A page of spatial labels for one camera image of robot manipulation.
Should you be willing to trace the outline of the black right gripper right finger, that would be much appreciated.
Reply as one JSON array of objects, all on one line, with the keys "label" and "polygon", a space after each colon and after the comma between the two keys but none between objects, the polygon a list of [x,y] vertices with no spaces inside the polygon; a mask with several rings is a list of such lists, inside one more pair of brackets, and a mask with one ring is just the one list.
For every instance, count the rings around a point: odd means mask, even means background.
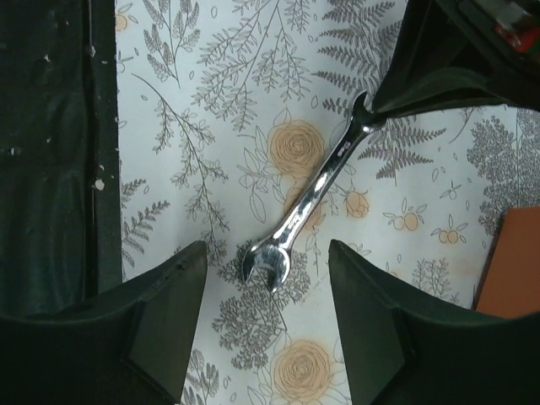
[{"label": "black right gripper right finger", "polygon": [[538,403],[538,314],[503,319],[453,305],[340,240],[328,265],[353,403]]}]

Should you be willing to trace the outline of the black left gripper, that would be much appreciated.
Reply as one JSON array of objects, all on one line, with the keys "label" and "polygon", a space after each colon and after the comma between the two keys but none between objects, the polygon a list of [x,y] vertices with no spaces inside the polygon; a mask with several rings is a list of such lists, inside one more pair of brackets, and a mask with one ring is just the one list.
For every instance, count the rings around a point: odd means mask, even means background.
[{"label": "black left gripper", "polygon": [[373,112],[503,103],[539,109],[539,2],[408,2]]}]

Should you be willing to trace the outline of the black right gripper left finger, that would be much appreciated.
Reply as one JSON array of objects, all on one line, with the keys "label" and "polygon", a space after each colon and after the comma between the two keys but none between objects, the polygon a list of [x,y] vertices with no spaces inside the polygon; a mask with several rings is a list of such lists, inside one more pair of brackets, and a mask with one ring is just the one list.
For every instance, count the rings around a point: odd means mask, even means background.
[{"label": "black right gripper left finger", "polygon": [[177,404],[207,270],[197,240],[56,314],[3,316],[2,403]]}]

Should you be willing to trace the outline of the orange drawer box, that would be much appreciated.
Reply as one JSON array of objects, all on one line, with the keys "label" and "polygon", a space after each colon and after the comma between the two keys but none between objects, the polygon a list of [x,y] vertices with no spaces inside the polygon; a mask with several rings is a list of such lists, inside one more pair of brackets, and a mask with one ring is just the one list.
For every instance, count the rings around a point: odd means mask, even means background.
[{"label": "orange drawer box", "polygon": [[539,311],[539,208],[505,215],[475,310],[514,318]]}]

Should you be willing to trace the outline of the steel open-end wrench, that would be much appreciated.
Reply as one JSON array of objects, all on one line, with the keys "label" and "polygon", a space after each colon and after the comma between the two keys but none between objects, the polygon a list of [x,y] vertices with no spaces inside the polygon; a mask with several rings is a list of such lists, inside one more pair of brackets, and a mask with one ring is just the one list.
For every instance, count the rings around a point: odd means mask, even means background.
[{"label": "steel open-end wrench", "polygon": [[342,137],[283,219],[269,235],[250,245],[246,251],[241,265],[243,282],[247,282],[256,269],[262,268],[268,271],[267,287],[270,292],[284,286],[292,268],[292,248],[301,230],[348,163],[352,152],[386,123],[384,117],[366,109],[366,96],[363,91],[354,98]]}]

